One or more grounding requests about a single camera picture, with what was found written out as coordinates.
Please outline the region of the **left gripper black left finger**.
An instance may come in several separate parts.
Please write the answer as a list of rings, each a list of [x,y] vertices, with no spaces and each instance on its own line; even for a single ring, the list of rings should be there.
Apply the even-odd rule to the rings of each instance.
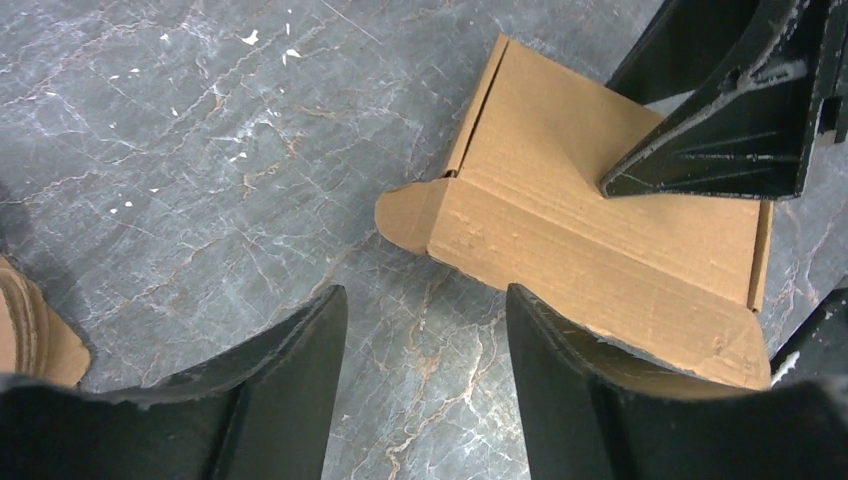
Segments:
[[[149,387],[1,378],[5,479],[318,479],[348,320],[333,285],[289,318]]]

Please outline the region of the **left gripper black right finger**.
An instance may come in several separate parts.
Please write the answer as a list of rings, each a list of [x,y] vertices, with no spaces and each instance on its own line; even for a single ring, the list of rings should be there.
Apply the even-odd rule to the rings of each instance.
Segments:
[[[843,479],[847,379],[763,390],[640,358],[506,293],[511,365],[535,479]]]

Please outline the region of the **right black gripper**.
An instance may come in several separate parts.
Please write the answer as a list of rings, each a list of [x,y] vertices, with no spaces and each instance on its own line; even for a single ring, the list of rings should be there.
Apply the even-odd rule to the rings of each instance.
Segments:
[[[606,86],[683,101],[604,175],[604,196],[798,197],[816,137],[847,138],[847,5],[666,0]]]

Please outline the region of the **cardboard box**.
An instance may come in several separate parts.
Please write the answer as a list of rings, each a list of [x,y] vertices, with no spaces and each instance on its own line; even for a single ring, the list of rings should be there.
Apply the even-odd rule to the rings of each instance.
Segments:
[[[660,116],[500,35],[440,177],[383,193],[389,242],[674,369],[771,382],[762,308],[768,201],[607,199],[604,174]]]

